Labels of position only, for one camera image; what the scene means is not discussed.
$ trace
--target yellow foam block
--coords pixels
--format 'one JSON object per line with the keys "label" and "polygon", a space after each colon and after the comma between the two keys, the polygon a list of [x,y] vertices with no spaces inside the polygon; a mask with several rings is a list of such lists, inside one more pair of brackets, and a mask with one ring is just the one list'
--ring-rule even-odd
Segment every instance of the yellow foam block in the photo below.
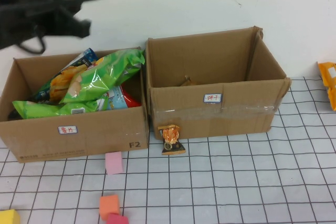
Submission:
{"label": "yellow foam block", "polygon": [[14,209],[0,211],[0,223],[1,224],[20,224],[20,215]]}

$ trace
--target white wall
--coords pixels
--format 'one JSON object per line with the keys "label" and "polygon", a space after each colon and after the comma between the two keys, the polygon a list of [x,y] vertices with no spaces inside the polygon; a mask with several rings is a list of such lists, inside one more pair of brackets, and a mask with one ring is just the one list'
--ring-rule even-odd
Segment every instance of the white wall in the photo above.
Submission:
{"label": "white wall", "polygon": [[[336,0],[101,0],[84,4],[78,17],[92,20],[91,36],[49,38],[45,55],[256,25],[290,77],[316,75],[317,60],[336,62]],[[30,56],[13,47],[0,51],[0,91],[13,57]]]}

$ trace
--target wrapped snack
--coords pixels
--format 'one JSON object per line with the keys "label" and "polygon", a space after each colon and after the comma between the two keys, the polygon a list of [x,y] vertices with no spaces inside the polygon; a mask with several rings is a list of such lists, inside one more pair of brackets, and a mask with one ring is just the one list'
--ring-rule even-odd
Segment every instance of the wrapped snack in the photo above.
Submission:
{"label": "wrapped snack", "polygon": [[124,49],[107,55],[94,67],[74,76],[61,102],[97,99],[132,77],[144,62],[143,51],[139,49]]}
{"label": "wrapped snack", "polygon": [[13,105],[23,119],[32,119],[103,111],[107,109],[107,102],[108,97],[104,95],[101,99],[88,102],[49,105],[29,101],[14,101]]}
{"label": "wrapped snack", "polygon": [[185,148],[178,141],[180,127],[171,124],[168,126],[161,126],[157,128],[163,137],[163,151],[162,155],[173,155],[185,153]]}
{"label": "wrapped snack", "polygon": [[58,103],[67,93],[72,78],[87,70],[97,60],[98,58],[91,48],[85,50],[44,84],[29,101]]}
{"label": "wrapped snack", "polygon": [[331,107],[336,111],[336,64],[332,62],[319,63],[323,85],[328,88]]}
{"label": "wrapped snack", "polygon": [[106,96],[108,97],[108,110],[126,109],[141,106],[139,102],[131,98],[131,96],[123,90],[122,86],[114,87],[106,93]]}
{"label": "wrapped snack", "polygon": [[189,76],[184,76],[184,77],[185,77],[185,81],[180,85],[180,87],[198,85],[198,83],[195,81],[192,81]]}

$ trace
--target open cardboard box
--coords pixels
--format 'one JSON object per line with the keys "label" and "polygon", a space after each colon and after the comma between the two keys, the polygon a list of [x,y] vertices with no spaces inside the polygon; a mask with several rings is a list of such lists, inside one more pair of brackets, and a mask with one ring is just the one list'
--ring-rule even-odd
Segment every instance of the open cardboard box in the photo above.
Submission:
{"label": "open cardboard box", "polygon": [[[96,52],[98,58],[116,50]],[[12,102],[26,100],[79,54],[14,59],[0,100],[0,137],[19,162],[139,150],[148,147],[149,127],[142,75],[125,90],[142,106],[40,119],[8,121]],[[68,134],[61,134],[62,129]]]}
{"label": "open cardboard box", "polygon": [[[179,87],[188,76],[197,86]],[[266,132],[291,80],[262,29],[149,39],[146,83],[155,137],[177,124],[180,138]]]}

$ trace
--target pink foam block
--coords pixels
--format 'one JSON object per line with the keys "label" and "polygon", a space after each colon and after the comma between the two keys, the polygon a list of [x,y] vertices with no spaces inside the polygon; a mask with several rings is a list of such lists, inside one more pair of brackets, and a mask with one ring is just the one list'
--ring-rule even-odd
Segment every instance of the pink foam block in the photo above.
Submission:
{"label": "pink foam block", "polygon": [[105,167],[108,175],[123,173],[121,152],[106,153]]}
{"label": "pink foam block", "polygon": [[129,224],[129,222],[126,216],[109,214],[106,224]]}

